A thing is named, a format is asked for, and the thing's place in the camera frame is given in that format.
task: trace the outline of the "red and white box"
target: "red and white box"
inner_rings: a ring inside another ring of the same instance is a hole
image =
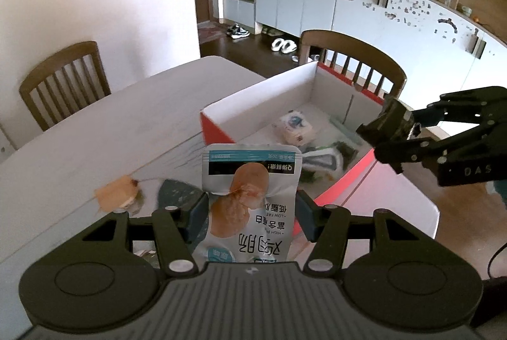
[[[343,123],[355,132],[382,110],[383,100],[368,90],[358,91],[352,81],[322,63],[308,63],[261,81],[201,111],[201,126],[206,144],[281,143],[272,124],[291,110],[303,113],[316,132],[336,130],[330,123]],[[366,142],[339,179],[324,179],[314,184],[301,183],[315,202],[341,205],[352,193],[375,161]]]

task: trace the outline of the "sausage package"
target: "sausage package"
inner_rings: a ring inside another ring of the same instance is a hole
[[[212,144],[202,156],[207,231],[193,252],[206,261],[285,261],[292,240],[301,151],[290,145]]]

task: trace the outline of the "ribbed gray panel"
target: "ribbed gray panel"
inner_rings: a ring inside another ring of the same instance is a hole
[[[296,263],[210,263],[193,279],[171,282],[153,308],[124,327],[62,334],[42,327],[23,340],[479,340],[467,327],[406,333],[369,321],[328,279]]]

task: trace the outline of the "doormat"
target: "doormat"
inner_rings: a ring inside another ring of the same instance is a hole
[[[208,41],[216,40],[217,38],[226,35],[227,31],[226,24],[215,23],[212,21],[205,21],[197,25],[197,33],[199,35],[199,44],[206,43]]]

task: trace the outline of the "chair backrest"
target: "chair backrest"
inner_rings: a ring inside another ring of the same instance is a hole
[[[19,94],[44,131],[110,95],[97,43],[84,41],[48,57],[26,76]]]
[[[398,97],[405,86],[407,75],[405,71],[386,53],[382,53],[379,49],[370,46],[364,41],[357,38],[336,33],[335,31],[328,30],[306,30],[301,35],[300,39],[300,52],[299,64],[305,64],[310,55],[310,47],[321,48],[320,61],[326,64],[326,58],[333,52],[329,66],[347,77],[351,75],[349,70],[350,60],[358,61],[356,70],[352,76],[352,82],[362,85],[363,89],[369,90],[373,86],[373,92],[378,96],[382,85],[385,80],[392,83],[390,95]],[[336,64],[338,55],[346,56],[343,65]],[[366,79],[359,77],[363,66],[369,66],[369,73]],[[373,72],[377,71],[380,74],[379,81],[376,84],[372,83]]]

